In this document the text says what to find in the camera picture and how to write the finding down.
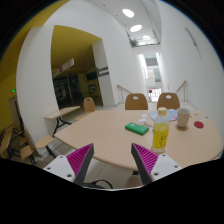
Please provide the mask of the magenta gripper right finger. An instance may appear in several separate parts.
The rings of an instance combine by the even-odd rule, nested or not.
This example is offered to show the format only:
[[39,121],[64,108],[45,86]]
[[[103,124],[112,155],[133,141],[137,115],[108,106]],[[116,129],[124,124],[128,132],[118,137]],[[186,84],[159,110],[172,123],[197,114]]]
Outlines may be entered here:
[[136,143],[133,143],[131,146],[131,154],[135,160],[141,181],[144,185],[182,169],[182,167],[166,153],[158,155]]

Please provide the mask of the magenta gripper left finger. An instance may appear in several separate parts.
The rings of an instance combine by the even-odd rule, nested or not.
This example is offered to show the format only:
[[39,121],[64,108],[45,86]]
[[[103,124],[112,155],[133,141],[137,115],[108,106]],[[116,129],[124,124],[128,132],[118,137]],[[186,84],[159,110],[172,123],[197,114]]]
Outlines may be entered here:
[[82,185],[93,154],[94,144],[91,143],[67,156],[57,156],[44,170],[77,185]]

